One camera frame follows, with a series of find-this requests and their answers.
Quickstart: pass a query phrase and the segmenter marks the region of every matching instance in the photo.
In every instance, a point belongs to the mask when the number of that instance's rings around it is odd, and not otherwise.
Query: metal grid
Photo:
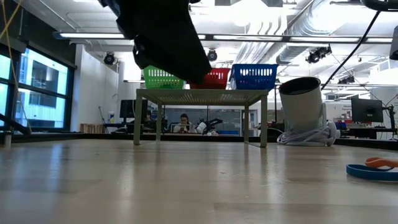
[[[163,105],[251,106],[267,90],[137,90],[137,94]]]

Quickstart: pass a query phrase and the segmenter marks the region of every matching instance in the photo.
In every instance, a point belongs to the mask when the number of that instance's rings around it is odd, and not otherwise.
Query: red basket
[[[205,76],[205,81],[201,85],[190,84],[192,90],[225,90],[228,81],[228,73],[230,68],[214,68]]]

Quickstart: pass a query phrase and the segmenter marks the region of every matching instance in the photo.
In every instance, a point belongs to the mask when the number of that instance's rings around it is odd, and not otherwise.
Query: green basket
[[[184,86],[184,80],[152,65],[144,69],[144,78],[147,89],[182,90]]]

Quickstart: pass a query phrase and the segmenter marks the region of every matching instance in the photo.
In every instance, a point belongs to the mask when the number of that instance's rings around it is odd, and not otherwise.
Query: blue tape roll
[[[392,169],[378,169],[358,164],[350,164],[346,167],[347,174],[354,177],[366,180],[398,182],[398,172],[389,172]]]

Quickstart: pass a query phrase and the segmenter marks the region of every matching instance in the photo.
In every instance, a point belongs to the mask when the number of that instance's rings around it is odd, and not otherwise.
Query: woman
[[[181,114],[180,123],[174,126],[173,133],[194,133],[193,124],[189,122],[188,115]]]

